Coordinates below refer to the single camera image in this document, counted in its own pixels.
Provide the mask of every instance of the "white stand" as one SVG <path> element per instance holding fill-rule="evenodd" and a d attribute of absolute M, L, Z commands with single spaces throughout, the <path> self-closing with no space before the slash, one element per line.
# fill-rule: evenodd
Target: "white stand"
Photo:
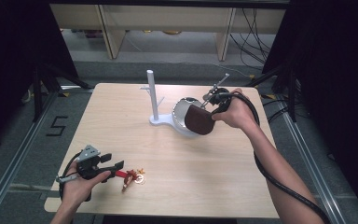
<path fill-rule="evenodd" d="M 155 88 L 155 81 L 154 81 L 154 74 L 152 70 L 147 70 L 147 82 L 149 83 L 149 87 L 142 87 L 141 90 L 147 90 L 150 94 L 150 99 L 152 102 L 152 108 L 153 108 L 153 115 L 150 116 L 149 121 L 154 126 L 159 126 L 162 124 L 170 125 L 172 126 L 177 132 L 181 133 L 184 136 L 187 137 L 195 137 L 198 136 L 197 133 L 193 133 L 191 131 L 185 131 L 182 129 L 179 129 L 176 124 L 173 122 L 172 113 L 171 114 L 165 114 L 160 115 L 158 113 L 158 105 L 161 103 L 163 99 L 161 99 L 159 102 L 157 102 L 156 98 L 156 88 Z"/>

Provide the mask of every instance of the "human hand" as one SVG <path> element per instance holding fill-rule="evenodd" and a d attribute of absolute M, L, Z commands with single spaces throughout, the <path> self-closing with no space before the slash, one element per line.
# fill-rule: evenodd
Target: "human hand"
<path fill-rule="evenodd" d="M 242 94 L 242 90 L 237 88 L 232 93 Z M 222 120 L 230 127 L 240 128 L 244 132 L 255 126 L 255 117 L 251 109 L 246 103 L 236 97 L 231 98 L 227 111 L 213 114 L 212 119 Z"/>
<path fill-rule="evenodd" d="M 67 175 L 75 172 L 76 161 L 73 161 L 68 169 Z M 76 179 L 66 182 L 63 189 L 62 203 L 78 208 L 89 197 L 92 188 L 110 175 L 110 171 L 105 171 L 90 180 L 78 176 Z"/>

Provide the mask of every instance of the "gray floor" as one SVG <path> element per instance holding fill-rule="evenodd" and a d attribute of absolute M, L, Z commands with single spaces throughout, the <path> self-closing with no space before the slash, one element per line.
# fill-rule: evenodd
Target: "gray floor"
<path fill-rule="evenodd" d="M 213 34 L 183 32 L 179 35 L 166 35 L 158 31 L 151 33 L 129 31 L 118 57 L 113 61 L 107 57 L 103 39 L 86 38 L 83 33 L 72 33 L 70 30 L 64 30 L 62 35 L 76 63 L 76 69 L 81 79 L 91 84 L 105 81 L 139 81 L 138 76 L 144 76 L 145 69 L 154 66 L 157 71 L 160 69 L 161 73 L 167 73 L 171 68 L 173 76 L 179 77 L 176 80 L 172 79 L 172 76 L 165 77 L 164 74 L 157 74 L 160 76 L 157 83 L 161 84 L 174 81 L 189 85 L 213 85 L 219 77 L 230 73 L 230 78 L 225 83 L 228 86 L 238 86 L 247 83 L 250 80 L 250 75 L 260 76 L 260 70 L 249 68 L 243 62 L 258 68 L 262 66 L 262 63 L 249 56 L 241 55 L 232 40 L 229 43 L 226 60 L 219 62 Z M 242 42 L 238 34 L 235 34 L 234 37 Z M 274 39 L 274 35 L 261 35 L 260 37 L 269 46 Z M 259 51 L 252 48 L 249 50 L 261 57 Z M 272 93 L 270 87 L 273 80 L 274 78 L 257 87 L 261 94 Z M 71 83 L 62 80 L 63 84 Z M 72 91 L 68 97 L 57 97 L 52 102 L 7 195 L 0 204 L 0 223 L 48 223 L 52 219 L 54 214 L 44 210 L 44 202 L 90 95 L 90 92 Z M 269 99 L 263 99 L 263 103 L 269 101 Z M 30 101 L 20 107 L 0 134 L 2 143 L 0 146 L 0 179 L 21 146 L 22 139 L 33 125 L 33 106 L 33 101 Z M 277 103 L 265 106 L 268 117 L 280 109 L 280 104 Z M 309 118 L 305 107 L 297 105 L 296 113 L 296 126 L 301 131 L 312 157 L 316 160 L 326 186 L 334 195 L 344 220 L 346 223 L 358 223 L 358 200 L 351 191 L 351 187 L 339 167 L 327 158 L 329 150 Z M 58 131 L 50 128 L 57 116 L 68 117 L 60 119 L 59 123 L 65 126 L 65 130 L 62 136 L 48 137 L 48 133 Z M 281 115 L 270 123 L 277 149 L 304 179 L 311 192 L 320 201 L 322 208 L 326 209 L 323 197 L 321 197 L 301 156 L 297 142 L 288 128 L 289 124 L 286 118 L 285 115 Z M 93 214 L 77 214 L 75 223 L 101 223 L 102 218 L 102 216 Z M 237 221 L 238 223 L 280 223 L 279 219 L 262 218 L 240 218 Z"/>

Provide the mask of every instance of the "floor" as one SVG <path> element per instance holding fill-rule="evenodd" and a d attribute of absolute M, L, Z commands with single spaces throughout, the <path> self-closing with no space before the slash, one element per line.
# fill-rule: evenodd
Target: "floor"
<path fill-rule="evenodd" d="M 240 66 L 260 69 L 264 61 L 263 54 L 257 49 L 258 42 L 254 38 L 250 38 L 249 42 L 257 48 L 248 46 L 247 49 L 258 59 L 239 49 L 234 40 L 241 46 L 242 38 L 246 38 L 246 35 L 239 34 L 233 34 L 230 39 L 227 57 L 223 62 L 217 59 L 213 34 L 182 32 L 178 35 L 168 35 L 161 31 L 128 31 L 120 53 L 114 60 L 108 58 L 100 36 L 86 38 L 83 32 L 71 30 L 62 30 L 62 35 L 75 63 L 160 63 L 172 64 L 172 67 L 178 64 L 194 64 L 223 68 L 234 76 L 248 77 L 248 73 L 236 68 Z M 271 46 L 274 35 L 260 35 L 260 38 L 266 46 Z M 272 93 L 272 82 L 273 78 L 260 84 L 260 92 L 265 95 Z M 44 211 L 44 200 L 53 176 L 56 175 L 54 172 L 57 172 L 61 165 L 65 148 L 70 144 L 71 136 L 76 131 L 76 125 L 90 98 L 90 92 L 72 93 L 70 101 L 57 96 L 50 102 L 50 98 L 46 99 L 46 121 L 40 126 L 35 127 L 30 119 L 33 116 L 33 102 L 30 101 L 16 111 L 13 120 L 2 133 L 2 136 L 9 140 L 2 141 L 0 145 L 0 181 L 3 181 L 2 176 L 6 173 L 12 172 L 14 175 L 8 180 L 7 194 L 0 201 L 0 223 L 47 223 L 52 219 L 53 214 Z M 270 99 L 263 99 L 264 102 L 270 102 Z M 309 118 L 306 108 L 303 105 L 296 107 L 297 122 L 293 123 L 286 113 L 278 113 L 279 116 L 275 116 L 276 112 L 284 107 L 285 104 L 265 105 L 266 113 L 272 120 L 270 128 L 277 148 L 300 173 L 320 204 L 324 205 L 323 209 L 332 223 L 358 223 L 356 196 L 339 167 L 327 156 L 328 148 Z M 49 127 L 51 121 L 57 118 L 57 115 L 68 113 L 71 113 L 71 116 L 63 121 L 63 125 L 67 127 L 63 136 L 56 138 L 55 141 L 44 139 L 47 133 L 52 132 Z M 34 136 L 30 136 L 30 130 L 35 132 Z M 28 140 L 29 146 L 25 146 L 25 140 Z M 28 147 L 30 149 L 21 151 L 21 148 Z M 75 221 L 102 222 L 103 216 L 92 214 L 78 214 Z M 280 220 L 239 218 L 237 223 L 280 223 Z"/>

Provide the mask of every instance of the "white pole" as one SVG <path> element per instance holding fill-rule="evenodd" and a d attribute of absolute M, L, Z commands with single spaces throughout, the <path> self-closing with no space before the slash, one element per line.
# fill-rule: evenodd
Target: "white pole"
<path fill-rule="evenodd" d="M 155 88 L 154 75 L 152 70 L 147 70 L 147 81 L 149 83 L 150 99 L 152 101 L 152 108 L 153 108 L 153 117 L 154 120 L 158 120 L 156 88 Z"/>

